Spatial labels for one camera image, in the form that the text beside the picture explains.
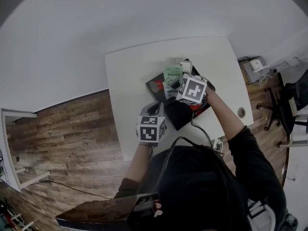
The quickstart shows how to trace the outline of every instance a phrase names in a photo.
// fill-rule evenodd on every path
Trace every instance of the white desk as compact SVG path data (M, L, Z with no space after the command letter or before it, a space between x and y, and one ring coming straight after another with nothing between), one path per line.
M8 123L11 124L12 117L14 117L13 120L15 120L16 118L21 118L21 117L36 118L38 117L38 115L29 112L17 112L17 111L8 111L0 109L0 150L2 152L3 162L5 166L5 171L4 171L5 176L3 175L1 179L3 181L7 181L7 184L9 184L12 188L20 192L21 189L23 189L24 187L29 186L35 183L36 181L41 180L42 178L50 175L50 171L47 171L46 173L39 175L31 180L20 183L17 174L25 171L26 168L24 167L18 170L15 170L14 168L5 128L6 117L9 117Z
M176 39L116 51L107 54L105 59L115 126L125 160L133 158L138 146L137 117L144 106L154 101L145 83L161 74L165 65L174 64L176 58L189 58L234 113L237 114L240 107L245 109L243 123L253 124L243 75L226 37ZM211 139L224 136L212 108L194 122L205 129ZM168 149L178 136L195 143L206 142L204 133L198 128L187 124L176 131L167 121L166 136L154 153Z

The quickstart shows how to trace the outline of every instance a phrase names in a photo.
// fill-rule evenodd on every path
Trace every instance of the wooden floor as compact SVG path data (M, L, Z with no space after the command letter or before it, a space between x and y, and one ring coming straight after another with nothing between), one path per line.
M265 87L278 91L278 79L262 87L247 87L255 121L250 129L280 178L286 150L275 145L285 140L286 134L275 124L269 131L263 129L270 113L257 110L256 104L270 104ZM37 119L18 120L15 126L7 126L7 133L12 158L20 158L15 162L15 169L27 168L18 174L21 182L50 170L50 180L113 197L129 165L124 162L119 147L108 91L38 112ZM234 172L227 147L225 142L224 160ZM33 220L41 231L64 230L58 226L56 215L84 201L103 200L46 182L26 187L21 193L1 183L0 198L4 197L26 221Z

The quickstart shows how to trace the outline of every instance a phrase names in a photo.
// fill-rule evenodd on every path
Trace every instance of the office chair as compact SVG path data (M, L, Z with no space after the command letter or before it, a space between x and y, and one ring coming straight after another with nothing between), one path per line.
M271 88L266 88L265 91L270 93L272 106L257 104L257 109L265 108L272 111L269 124L264 127L265 131L269 130L273 121L277 119L277 126L282 125L288 135L292 133L295 124L306 126L306 133L308 133L308 116L293 116L289 103L289 100L294 98L297 110L301 110L308 105L308 70L296 83L287 83L285 85L280 91L280 99L277 98L277 102ZM305 122L296 121L296 119L305 119Z

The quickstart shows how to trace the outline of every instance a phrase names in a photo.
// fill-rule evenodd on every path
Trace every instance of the black shirt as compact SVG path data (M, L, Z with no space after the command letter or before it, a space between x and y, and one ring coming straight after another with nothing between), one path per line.
M180 230L249 230L250 198L267 201L279 228L286 210L284 192L254 135L245 127L228 143L236 177L210 148L176 146L160 184L164 213L157 219L158 227L168 221ZM166 154L150 160L141 183L123 179L115 198L151 192Z

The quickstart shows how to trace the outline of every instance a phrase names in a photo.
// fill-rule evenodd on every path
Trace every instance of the person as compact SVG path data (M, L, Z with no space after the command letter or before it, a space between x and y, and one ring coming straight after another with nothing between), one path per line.
M207 88L206 94L228 139L236 176L223 160L213 156L210 147L176 146L159 185L163 214L148 230L166 230L168 225L172 230L251 230L248 199L265 202L273 210L275 230L279 230L286 199L273 167L247 126L214 91ZM151 191L167 151L150 161L149 152L148 145L138 146L115 198Z

